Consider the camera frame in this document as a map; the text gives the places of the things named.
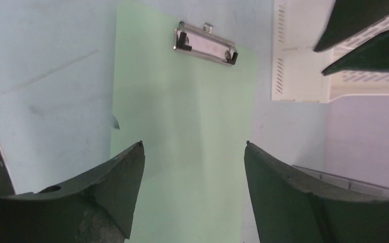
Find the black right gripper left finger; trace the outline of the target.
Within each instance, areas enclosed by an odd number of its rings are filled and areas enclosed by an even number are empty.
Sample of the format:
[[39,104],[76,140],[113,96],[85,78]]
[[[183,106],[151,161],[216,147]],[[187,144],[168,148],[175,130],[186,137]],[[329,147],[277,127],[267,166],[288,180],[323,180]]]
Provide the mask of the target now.
[[139,141],[40,192],[0,196],[0,242],[124,242],[145,166]]

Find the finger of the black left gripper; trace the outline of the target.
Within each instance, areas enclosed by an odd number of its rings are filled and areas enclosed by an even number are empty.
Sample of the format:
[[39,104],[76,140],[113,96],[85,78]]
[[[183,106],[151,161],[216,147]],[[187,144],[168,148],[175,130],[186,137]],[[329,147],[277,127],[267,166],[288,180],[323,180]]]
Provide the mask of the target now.
[[314,52],[328,50],[389,16],[389,1],[335,1]]
[[348,52],[323,69],[321,74],[332,75],[348,70],[389,73],[389,30]]

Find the green clipboard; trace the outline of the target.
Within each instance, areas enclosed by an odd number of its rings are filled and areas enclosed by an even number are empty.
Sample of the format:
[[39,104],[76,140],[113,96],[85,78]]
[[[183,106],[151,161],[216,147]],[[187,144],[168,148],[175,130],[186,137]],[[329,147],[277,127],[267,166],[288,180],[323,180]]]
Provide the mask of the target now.
[[257,55],[229,67],[173,50],[177,19],[117,10],[111,154],[142,141],[130,242],[239,242]]

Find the transparent grey drawer box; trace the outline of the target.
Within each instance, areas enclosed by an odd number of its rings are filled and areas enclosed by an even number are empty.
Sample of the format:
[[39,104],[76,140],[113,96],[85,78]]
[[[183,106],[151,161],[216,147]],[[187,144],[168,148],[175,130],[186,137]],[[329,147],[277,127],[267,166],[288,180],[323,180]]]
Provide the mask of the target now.
[[296,169],[311,175],[312,177],[315,177],[317,179],[320,179],[326,183],[345,188],[348,190],[374,195],[374,196],[383,196],[383,197],[389,197],[389,187],[376,185],[356,179],[351,179],[339,175],[334,175],[326,172],[321,172],[301,166],[293,165]]

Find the white file organizer rack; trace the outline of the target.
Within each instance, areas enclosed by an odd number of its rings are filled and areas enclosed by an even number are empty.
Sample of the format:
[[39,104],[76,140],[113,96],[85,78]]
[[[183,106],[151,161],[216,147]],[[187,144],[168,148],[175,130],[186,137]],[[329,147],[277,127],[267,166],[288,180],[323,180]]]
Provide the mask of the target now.
[[327,66],[378,34],[389,30],[389,16],[323,52],[313,48],[326,27],[335,1],[274,2],[271,98],[328,103],[343,96],[389,96],[389,73],[340,71]]

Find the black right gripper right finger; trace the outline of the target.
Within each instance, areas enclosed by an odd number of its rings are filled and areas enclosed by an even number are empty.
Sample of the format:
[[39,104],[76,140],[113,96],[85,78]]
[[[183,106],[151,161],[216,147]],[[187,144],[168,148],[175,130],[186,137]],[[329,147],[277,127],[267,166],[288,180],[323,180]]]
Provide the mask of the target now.
[[251,142],[244,163],[261,242],[389,242],[389,198],[324,182]]

